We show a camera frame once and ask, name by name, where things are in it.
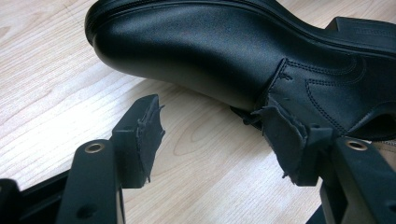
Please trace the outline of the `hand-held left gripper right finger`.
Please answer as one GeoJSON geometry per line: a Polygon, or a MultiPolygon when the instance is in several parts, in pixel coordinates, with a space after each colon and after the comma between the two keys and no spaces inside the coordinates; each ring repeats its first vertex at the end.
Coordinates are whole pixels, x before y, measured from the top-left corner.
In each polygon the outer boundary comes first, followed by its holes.
{"type": "Polygon", "coordinates": [[[274,106],[252,113],[291,182],[322,182],[321,205],[306,224],[396,224],[396,171],[373,145],[305,126],[274,106]]]}

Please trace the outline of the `black leather shoe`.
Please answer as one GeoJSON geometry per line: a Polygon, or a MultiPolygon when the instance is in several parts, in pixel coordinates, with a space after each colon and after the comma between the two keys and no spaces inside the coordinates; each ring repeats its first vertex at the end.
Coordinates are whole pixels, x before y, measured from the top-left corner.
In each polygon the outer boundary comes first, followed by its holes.
{"type": "Polygon", "coordinates": [[[254,121],[396,138],[396,24],[337,17],[318,28],[276,0],[97,0],[85,34],[108,66],[254,121]]]}

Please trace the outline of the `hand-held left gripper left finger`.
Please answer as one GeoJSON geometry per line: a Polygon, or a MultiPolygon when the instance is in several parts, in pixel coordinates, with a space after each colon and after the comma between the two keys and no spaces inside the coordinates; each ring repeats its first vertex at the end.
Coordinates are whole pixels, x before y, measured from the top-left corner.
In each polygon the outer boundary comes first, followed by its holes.
{"type": "Polygon", "coordinates": [[[122,191],[150,181],[162,142],[159,96],[136,100],[109,139],[81,145],[69,170],[56,224],[126,224],[122,191]]]}

